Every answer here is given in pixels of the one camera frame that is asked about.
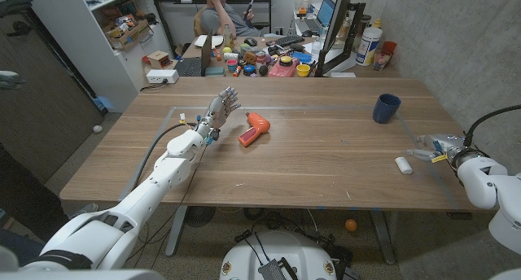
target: red cup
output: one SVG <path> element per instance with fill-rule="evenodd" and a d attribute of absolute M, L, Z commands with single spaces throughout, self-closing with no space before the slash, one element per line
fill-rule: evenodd
<path fill-rule="evenodd" d="M 396 49 L 396 46 L 398 44 L 396 44 L 395 42 L 391 42 L 391 41 L 385 41 L 383 43 L 383 47 L 382 47 L 382 50 L 387 50 L 389 52 L 391 52 L 391 59 L 392 59 L 392 56 L 394 55 L 394 50 Z M 389 61 L 385 64 L 385 68 L 389 65 L 389 63 L 391 62 L 391 59 L 389 59 Z"/>

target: desk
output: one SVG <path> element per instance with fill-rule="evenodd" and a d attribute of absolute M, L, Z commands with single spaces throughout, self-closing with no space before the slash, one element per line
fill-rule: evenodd
<path fill-rule="evenodd" d="M 478 210 L 446 163 L 408 157 L 414 173 L 400 173 L 394 159 L 415 147 L 415 136 L 462 130 L 420 81 L 390 78 L 274 78 L 267 83 L 257 77 L 246 83 L 234 77 L 182 77 L 175 85 L 142 92 L 60 197 L 122 199 L 155 136 L 175 125 L 179 113 L 195 120 L 227 86 L 237 89 L 243 108 L 230 115 L 219 141 L 204 152 L 185 205 Z M 372 120 L 376 99 L 383 93 L 402 100 L 387 125 Z M 246 112 L 262 115 L 271 129 L 244 148 L 237 137 L 249 127 Z M 142 177 L 149 175 L 169 139 L 181 132 L 174 130 L 158 143 Z M 189 180 L 163 202 L 179 203 Z"/>
<path fill-rule="evenodd" d="M 260 48 L 264 48 L 265 47 L 265 43 L 262 43 L 261 39 L 266 39 L 266 41 L 271 41 L 271 40 L 276 40 L 277 39 L 276 37 L 253 37 L 253 38 L 255 38 L 257 40 L 258 46 Z M 240 50 L 239 49 L 239 45 L 244 43 L 244 39 L 246 39 L 246 37 L 237 37 L 237 39 L 235 40 L 235 49 Z M 183 57 L 185 57 L 185 58 L 188 58 L 188 57 L 201 57 L 201 48 L 199 48 L 196 45 L 194 45 L 195 40 L 197 40 L 197 38 L 194 39 L 194 41 L 192 42 L 190 47 L 186 50 L 186 52 L 183 55 Z M 299 43 L 299 44 L 303 45 L 303 44 L 311 43 L 311 42 L 314 42 L 314 41 L 315 41 L 315 38 L 313 38 L 313 37 L 305 37 L 304 41 Z M 222 49 L 223 48 L 224 48 L 223 45 L 220 45 L 220 46 L 217 47 L 217 49 L 219 51 L 221 51 L 221 55 L 223 55 L 222 54 Z M 176 61 L 174 60 L 173 63 L 170 65 L 170 67 L 166 68 L 166 69 L 173 69 L 173 67 L 175 67 L 175 63 L 176 63 Z M 225 68 L 225 75 L 226 75 L 226 77 L 233 77 L 233 73 L 228 70 L 228 66 L 226 65 L 226 61 L 224 61 L 224 60 L 217 61 L 217 58 L 212 57 L 212 61 L 210 62 L 210 67 L 220 67 L 220 66 Z M 400 73 L 392 65 L 389 65 L 387 68 L 385 68 L 381 72 L 376 72 L 375 70 L 373 70 L 372 66 L 362 67 L 360 65 L 356 65 L 356 66 L 354 66 L 352 68 L 348 68 L 348 69 L 345 70 L 345 72 L 354 72 L 357 75 L 357 77 L 400 77 Z M 293 72 L 293 76 L 294 77 L 298 77 L 296 75 L 296 71 Z M 239 75 L 239 77 L 242 78 L 242 77 L 246 77 L 246 76 L 244 76 L 244 74 L 241 73 Z"/>

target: white eraser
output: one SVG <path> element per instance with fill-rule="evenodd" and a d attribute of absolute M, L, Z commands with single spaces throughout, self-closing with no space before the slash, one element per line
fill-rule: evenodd
<path fill-rule="evenodd" d="M 394 159 L 396 162 L 396 165 L 398 165 L 398 169 L 403 174 L 411 174 L 413 172 L 413 169 L 410 167 L 409 162 L 407 162 L 407 159 L 404 157 L 398 157 Z"/>

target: door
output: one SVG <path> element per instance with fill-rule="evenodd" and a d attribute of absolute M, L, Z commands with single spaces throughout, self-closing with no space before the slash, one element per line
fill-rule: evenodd
<path fill-rule="evenodd" d="M 18 90 L 0 89 L 0 142 L 45 183 L 103 117 L 35 30 L 7 36 L 16 21 L 28 24 L 21 15 L 0 19 L 0 71 L 26 82 Z"/>

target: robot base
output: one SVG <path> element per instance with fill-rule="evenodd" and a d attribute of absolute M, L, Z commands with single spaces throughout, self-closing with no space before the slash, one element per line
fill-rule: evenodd
<path fill-rule="evenodd" d="M 252 235 L 238 243 L 226 254 L 220 271 L 221 280 L 264 279 L 259 272 L 261 264 L 255 252 L 259 255 L 263 265 L 267 265 L 269 262 L 266 257 L 276 261 L 285 258 L 300 280 L 336 280 L 331 258 L 326 251 L 309 238 L 285 230 L 264 231 L 258 233 L 257 236 L 259 240 Z M 291 279 L 291 275 L 284 268 L 281 270 L 286 279 Z"/>

